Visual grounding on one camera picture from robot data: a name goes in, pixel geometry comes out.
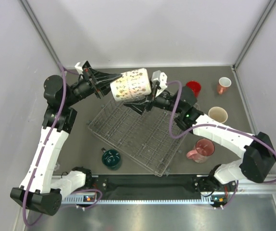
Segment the white floral mug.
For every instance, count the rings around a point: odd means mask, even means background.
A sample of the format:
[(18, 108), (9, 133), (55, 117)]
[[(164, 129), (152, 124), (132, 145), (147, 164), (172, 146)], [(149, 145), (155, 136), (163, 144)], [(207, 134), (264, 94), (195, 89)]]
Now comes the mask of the white floral mug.
[(123, 72), (122, 76), (110, 84), (115, 101), (136, 99), (151, 93), (151, 84), (146, 68)]

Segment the dark green mug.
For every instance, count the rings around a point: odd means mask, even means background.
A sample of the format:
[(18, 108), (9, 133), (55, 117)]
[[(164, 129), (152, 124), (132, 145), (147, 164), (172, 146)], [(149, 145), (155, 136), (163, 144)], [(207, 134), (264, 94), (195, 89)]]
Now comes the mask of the dark green mug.
[(122, 164), (120, 153), (115, 149), (102, 148), (103, 152), (101, 161), (110, 170), (118, 170)]

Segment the small orange mug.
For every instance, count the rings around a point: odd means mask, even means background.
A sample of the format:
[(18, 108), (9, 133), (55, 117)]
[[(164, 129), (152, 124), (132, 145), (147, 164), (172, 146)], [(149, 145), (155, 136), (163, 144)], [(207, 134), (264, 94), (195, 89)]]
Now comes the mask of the small orange mug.
[(221, 77), (218, 80), (217, 93), (222, 95), (232, 84), (232, 81), (227, 77)]

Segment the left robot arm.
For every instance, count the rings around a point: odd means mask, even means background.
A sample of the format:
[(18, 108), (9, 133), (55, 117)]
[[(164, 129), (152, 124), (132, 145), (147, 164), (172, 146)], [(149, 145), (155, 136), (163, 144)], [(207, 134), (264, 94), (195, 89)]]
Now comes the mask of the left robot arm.
[(110, 84), (122, 77), (121, 74), (95, 70), (89, 62), (77, 63), (78, 80), (68, 85), (66, 70), (63, 67), (60, 70), (60, 75), (51, 75), (44, 81), (47, 109), (38, 147), (25, 178), (10, 193), (10, 197), (22, 207), (24, 217), (28, 210), (53, 216), (62, 199), (77, 189), (91, 189), (93, 180), (89, 169), (75, 167), (56, 182), (52, 182), (53, 172), (76, 119), (77, 111), (72, 106), (92, 94), (98, 98), (107, 95)]

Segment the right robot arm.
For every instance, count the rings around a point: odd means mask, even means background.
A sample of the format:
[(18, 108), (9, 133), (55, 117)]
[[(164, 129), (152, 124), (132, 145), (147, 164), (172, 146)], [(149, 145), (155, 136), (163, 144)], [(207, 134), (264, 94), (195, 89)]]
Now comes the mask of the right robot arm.
[(140, 115), (157, 107), (170, 111), (169, 135), (179, 139), (187, 133), (201, 136), (235, 153), (239, 159), (228, 164), (218, 164), (209, 174), (208, 184), (219, 191), (227, 183), (248, 179), (264, 183), (276, 162), (276, 152), (267, 134), (257, 135), (233, 129), (212, 119), (196, 109), (197, 98), (187, 86), (176, 81), (179, 89), (175, 95), (167, 91), (169, 83), (159, 81), (134, 82), (122, 92), (124, 105)]

